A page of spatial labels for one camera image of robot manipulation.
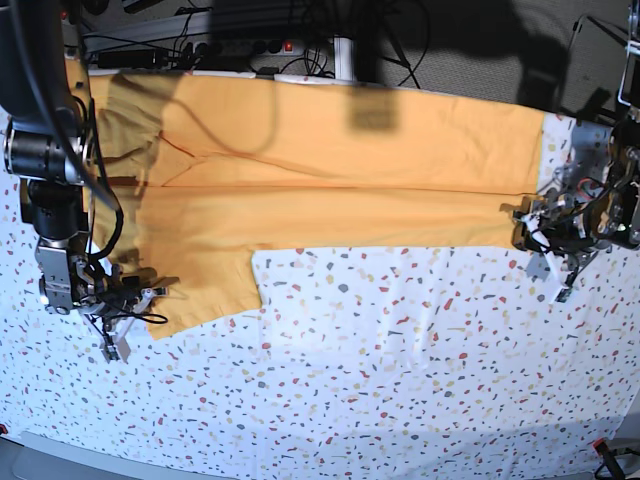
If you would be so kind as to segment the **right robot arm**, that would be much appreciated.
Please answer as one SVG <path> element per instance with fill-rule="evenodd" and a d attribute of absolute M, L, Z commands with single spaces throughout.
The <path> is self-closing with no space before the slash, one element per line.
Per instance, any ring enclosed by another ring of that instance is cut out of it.
<path fill-rule="evenodd" d="M 21 216 L 38 235 L 40 300 L 47 312 L 77 312 L 101 339 L 107 361 L 126 362 L 126 335 L 166 295 L 119 265 L 114 250 L 124 212 L 108 183 L 91 96 L 73 94 L 56 1 L 1 4 L 1 107 L 8 114 L 2 157 L 21 180 Z"/>

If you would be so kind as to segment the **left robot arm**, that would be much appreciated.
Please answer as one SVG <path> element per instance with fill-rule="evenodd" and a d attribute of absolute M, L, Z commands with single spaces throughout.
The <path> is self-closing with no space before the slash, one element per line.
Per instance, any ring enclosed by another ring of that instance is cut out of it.
<path fill-rule="evenodd" d="M 639 248 L 639 4 L 629 6 L 626 34 L 620 36 L 592 16 L 590 22 L 625 50 L 615 110 L 594 105 L 593 118 L 611 126 L 575 122 L 569 162 L 528 196 L 513 213 L 512 244 L 544 257 L 551 281 L 549 300 L 565 302 L 582 271 L 599 252 Z"/>

